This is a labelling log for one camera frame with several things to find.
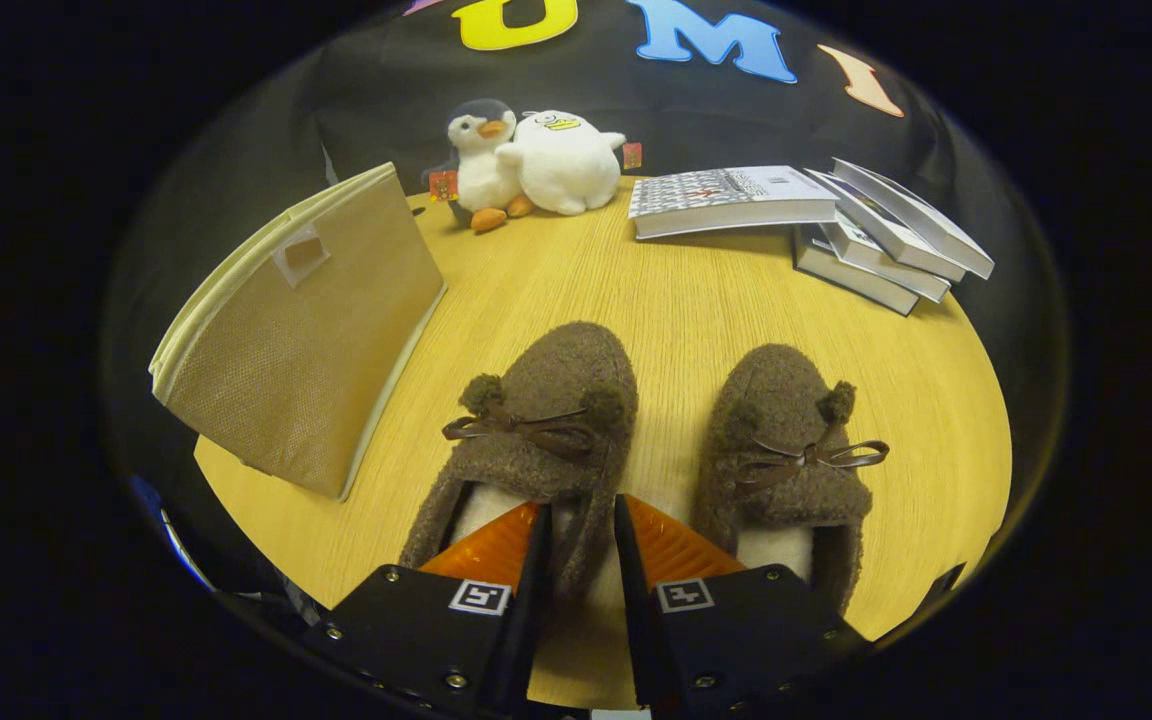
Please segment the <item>book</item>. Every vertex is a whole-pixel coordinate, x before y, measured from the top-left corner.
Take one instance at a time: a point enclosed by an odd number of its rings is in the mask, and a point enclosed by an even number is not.
[[[963,228],[955,225],[954,220],[946,218],[940,210],[933,209],[931,202],[914,195],[893,179],[884,177],[847,160],[833,159],[833,174],[873,197],[879,205],[900,218],[902,223],[914,228],[914,232],[920,234],[923,240],[946,258],[963,265],[969,272],[990,279],[993,259],[968,233],[963,232]]]
[[[832,176],[829,173],[812,173],[820,184],[838,196],[838,207],[842,209],[856,223],[869,232],[879,247],[897,263],[914,266],[914,268],[926,270],[929,273],[940,275],[950,282],[958,282],[967,273],[963,265],[940,255],[929,242],[923,240],[920,234],[914,232],[909,225],[900,222],[877,200],[869,197],[858,188],[844,179]]]
[[[889,306],[901,314],[910,314],[914,305],[918,304],[916,293],[905,290],[904,287],[870,270],[858,268],[840,260],[829,245],[823,225],[801,225],[796,229],[794,267],[801,273],[855,291],[856,295],[867,297],[879,305]]]
[[[945,300],[945,294],[950,289],[950,282],[945,278],[893,260],[874,238],[842,210],[838,211],[838,222],[825,225],[824,232],[838,258],[846,264],[887,278],[905,290],[916,291],[932,302]]]
[[[150,361],[152,392],[244,465],[343,501],[445,287],[387,162],[207,275]]]
[[[630,196],[636,237],[750,225],[833,220],[835,195],[788,165],[721,168],[641,179]]]

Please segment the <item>brown ribbon lace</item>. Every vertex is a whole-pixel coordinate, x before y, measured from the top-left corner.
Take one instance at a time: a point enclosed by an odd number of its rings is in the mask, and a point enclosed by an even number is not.
[[[562,460],[577,460],[594,447],[594,431],[579,420],[568,420],[585,412],[585,407],[570,414],[528,420],[508,414],[499,402],[488,402],[480,418],[461,418],[444,427],[447,439],[468,439],[492,433],[517,433],[528,442],[552,452]]]
[[[809,444],[803,448],[786,447],[765,442],[755,438],[755,442],[763,447],[767,454],[755,455],[742,461],[740,468],[768,468],[766,473],[749,480],[736,480],[736,490],[741,495],[763,491],[764,488],[776,486],[778,484],[791,480],[797,477],[801,470],[808,465],[827,465],[829,468],[863,468],[864,465],[877,465],[887,457],[890,447],[881,439],[859,442],[850,447],[823,448],[819,445],[828,438],[838,425],[829,425],[820,434],[817,442]],[[856,450],[873,450],[869,455],[851,455]]]

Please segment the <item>white plush toy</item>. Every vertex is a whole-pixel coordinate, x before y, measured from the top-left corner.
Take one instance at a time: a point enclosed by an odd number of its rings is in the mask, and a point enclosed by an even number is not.
[[[540,209],[579,215],[616,195],[621,164],[612,150],[624,144],[621,132],[598,132],[579,115],[546,109],[522,119],[495,154],[518,169],[522,191]]]

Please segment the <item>wooden table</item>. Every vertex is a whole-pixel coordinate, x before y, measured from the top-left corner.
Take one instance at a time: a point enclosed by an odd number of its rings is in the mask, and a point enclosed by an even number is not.
[[[728,372],[761,343],[794,344],[827,384],[859,388],[851,438],[892,453],[861,471],[874,507],[846,619],[876,638],[914,614],[932,579],[972,573],[1000,526],[1011,478],[1002,393],[953,296],[909,318],[793,268],[783,228],[635,242],[632,179],[605,209],[544,211],[476,236],[444,206],[417,217],[448,291],[397,382],[343,503],[257,473],[198,439],[211,487],[256,546],[326,607],[397,560],[416,509],[452,452],[476,374],[502,373],[554,325],[612,328],[630,355],[641,410],[622,491],[689,515],[708,411]],[[429,196],[410,199],[430,206]],[[578,616],[556,617],[536,657],[532,700],[635,708],[616,552]]]

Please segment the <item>price tag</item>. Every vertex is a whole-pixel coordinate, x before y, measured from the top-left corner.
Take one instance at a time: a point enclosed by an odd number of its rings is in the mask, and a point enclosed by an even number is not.
[[[643,167],[643,143],[627,142],[621,146],[621,152],[626,156],[626,169]]]
[[[433,202],[456,200],[456,170],[429,174],[429,198]]]

